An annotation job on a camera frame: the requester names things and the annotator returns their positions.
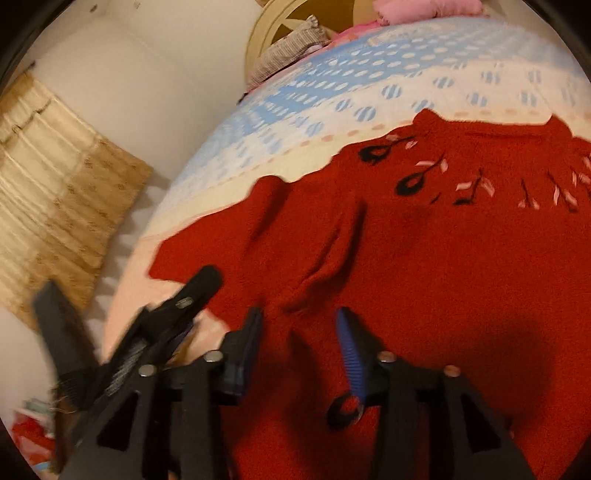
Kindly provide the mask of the red knitted sweater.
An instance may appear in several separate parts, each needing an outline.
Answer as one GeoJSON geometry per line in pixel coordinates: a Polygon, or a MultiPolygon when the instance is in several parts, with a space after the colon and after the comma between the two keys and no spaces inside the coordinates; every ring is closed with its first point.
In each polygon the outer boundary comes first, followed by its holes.
{"type": "Polygon", "coordinates": [[[149,268],[183,283],[221,270],[214,315],[263,310],[245,399],[223,414],[242,479],[363,479],[375,418],[342,433],[335,318],[348,307],[392,352],[456,365],[508,422],[540,479],[590,433],[590,141],[542,125],[447,121],[425,110],[349,144],[293,183],[163,241],[149,268]]]}

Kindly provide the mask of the red patterned bed skirt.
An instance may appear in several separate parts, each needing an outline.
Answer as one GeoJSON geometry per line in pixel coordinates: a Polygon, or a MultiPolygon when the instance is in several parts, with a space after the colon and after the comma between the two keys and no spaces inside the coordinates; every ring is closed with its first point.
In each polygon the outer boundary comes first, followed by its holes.
{"type": "Polygon", "coordinates": [[[56,442],[51,407],[47,402],[31,398],[14,410],[10,427],[12,438],[25,460],[43,479],[52,474],[56,442]]]}

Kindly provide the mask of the beige side window curtain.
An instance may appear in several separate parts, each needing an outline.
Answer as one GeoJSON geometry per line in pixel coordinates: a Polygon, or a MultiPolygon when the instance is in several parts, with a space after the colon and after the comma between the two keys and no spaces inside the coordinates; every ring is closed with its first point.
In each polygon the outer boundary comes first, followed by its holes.
{"type": "Polygon", "coordinates": [[[1,305],[31,330],[54,279],[79,309],[152,169],[23,73],[1,97],[1,305]]]}

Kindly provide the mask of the polka dot bed quilt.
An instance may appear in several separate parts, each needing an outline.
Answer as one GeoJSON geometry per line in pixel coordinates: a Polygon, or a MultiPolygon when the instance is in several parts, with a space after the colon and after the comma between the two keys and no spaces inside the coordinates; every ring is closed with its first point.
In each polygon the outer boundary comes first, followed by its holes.
{"type": "Polygon", "coordinates": [[[448,120],[539,124],[590,135],[590,83],[567,50],[520,27],[454,17],[369,32],[298,62],[252,92],[171,183],[126,263],[106,318],[108,358],[137,310],[172,293],[152,280],[157,246],[245,198],[256,180],[287,181],[343,146],[382,136],[430,109],[448,120]]]}

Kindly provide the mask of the striped pillow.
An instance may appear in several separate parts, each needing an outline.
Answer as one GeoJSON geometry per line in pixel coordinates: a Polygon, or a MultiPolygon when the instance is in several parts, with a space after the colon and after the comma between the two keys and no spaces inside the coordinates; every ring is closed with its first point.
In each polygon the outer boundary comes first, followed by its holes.
{"type": "Polygon", "coordinates": [[[254,61],[246,78],[246,91],[259,88],[264,81],[304,58],[312,48],[322,49],[329,36],[315,15],[308,16],[296,29],[270,45],[254,61]]]}

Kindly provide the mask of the cream wooden headboard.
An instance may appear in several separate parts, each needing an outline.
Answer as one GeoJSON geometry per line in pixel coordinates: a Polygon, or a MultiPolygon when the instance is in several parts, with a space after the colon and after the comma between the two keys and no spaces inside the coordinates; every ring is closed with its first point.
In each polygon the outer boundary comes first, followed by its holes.
{"type": "Polygon", "coordinates": [[[249,70],[264,50],[287,36],[310,15],[317,17],[329,36],[377,19],[372,0],[266,1],[247,41],[245,78],[249,77],[249,70]]]}

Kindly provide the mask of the pink bed sheet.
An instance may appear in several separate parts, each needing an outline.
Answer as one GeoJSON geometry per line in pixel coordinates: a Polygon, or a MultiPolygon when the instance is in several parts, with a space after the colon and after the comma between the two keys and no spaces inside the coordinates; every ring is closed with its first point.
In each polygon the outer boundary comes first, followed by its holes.
{"type": "Polygon", "coordinates": [[[335,36],[332,37],[329,46],[335,47],[338,45],[352,42],[353,40],[359,39],[362,35],[377,31],[381,28],[382,25],[377,21],[353,25],[352,27],[349,27],[347,30],[335,34],[335,36]]]}

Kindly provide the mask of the pink pillow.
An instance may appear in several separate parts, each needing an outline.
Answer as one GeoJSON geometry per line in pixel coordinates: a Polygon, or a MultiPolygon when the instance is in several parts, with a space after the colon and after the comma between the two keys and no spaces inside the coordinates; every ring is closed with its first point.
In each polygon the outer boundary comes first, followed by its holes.
{"type": "Polygon", "coordinates": [[[373,8],[381,25],[400,25],[435,18],[481,16],[480,0],[387,0],[374,1],[373,8]]]}

